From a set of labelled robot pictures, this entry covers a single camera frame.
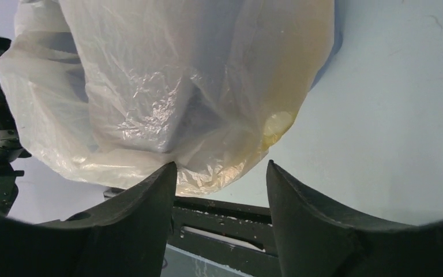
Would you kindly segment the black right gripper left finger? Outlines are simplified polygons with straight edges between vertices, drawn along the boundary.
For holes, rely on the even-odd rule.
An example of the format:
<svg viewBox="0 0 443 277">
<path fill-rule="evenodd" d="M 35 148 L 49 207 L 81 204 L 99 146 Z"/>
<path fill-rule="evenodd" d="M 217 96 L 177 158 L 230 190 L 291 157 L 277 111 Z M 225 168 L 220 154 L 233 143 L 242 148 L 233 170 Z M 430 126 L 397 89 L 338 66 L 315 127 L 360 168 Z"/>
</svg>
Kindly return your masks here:
<svg viewBox="0 0 443 277">
<path fill-rule="evenodd" d="M 63 221 L 0 215 L 0 276 L 160 276 L 176 183 L 171 162 Z"/>
</svg>

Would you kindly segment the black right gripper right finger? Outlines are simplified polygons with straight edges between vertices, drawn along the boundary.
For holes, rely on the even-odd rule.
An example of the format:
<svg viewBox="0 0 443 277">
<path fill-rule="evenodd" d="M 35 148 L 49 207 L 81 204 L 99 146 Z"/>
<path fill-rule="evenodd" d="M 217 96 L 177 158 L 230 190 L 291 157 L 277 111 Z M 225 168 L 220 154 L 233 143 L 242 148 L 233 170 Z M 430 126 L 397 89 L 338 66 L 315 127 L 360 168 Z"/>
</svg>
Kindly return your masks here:
<svg viewBox="0 0 443 277">
<path fill-rule="evenodd" d="M 443 276 L 443 220 L 413 226 L 371 216 L 273 161 L 266 186 L 283 276 Z"/>
</svg>

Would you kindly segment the translucent yellowish plastic trash bag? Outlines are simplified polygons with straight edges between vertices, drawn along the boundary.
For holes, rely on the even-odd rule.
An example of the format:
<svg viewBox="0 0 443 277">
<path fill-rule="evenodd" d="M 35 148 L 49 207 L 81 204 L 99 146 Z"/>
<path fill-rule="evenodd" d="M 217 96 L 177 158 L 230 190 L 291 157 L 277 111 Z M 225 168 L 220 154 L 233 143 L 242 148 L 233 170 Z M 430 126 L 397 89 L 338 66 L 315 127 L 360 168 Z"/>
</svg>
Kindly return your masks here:
<svg viewBox="0 0 443 277">
<path fill-rule="evenodd" d="M 127 189 L 234 182 L 292 127 L 335 39 L 334 1 L 20 1 L 0 84 L 23 147 Z"/>
</svg>

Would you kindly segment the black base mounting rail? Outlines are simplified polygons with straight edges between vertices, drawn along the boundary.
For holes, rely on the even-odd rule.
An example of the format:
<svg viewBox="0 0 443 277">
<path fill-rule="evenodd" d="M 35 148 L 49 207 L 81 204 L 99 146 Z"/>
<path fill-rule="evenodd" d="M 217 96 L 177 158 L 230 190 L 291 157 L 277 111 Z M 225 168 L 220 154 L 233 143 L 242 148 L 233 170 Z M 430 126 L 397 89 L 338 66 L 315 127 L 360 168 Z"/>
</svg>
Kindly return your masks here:
<svg viewBox="0 0 443 277">
<path fill-rule="evenodd" d="M 253 276 L 280 276 L 268 208 L 177 197 L 168 245 Z"/>
</svg>

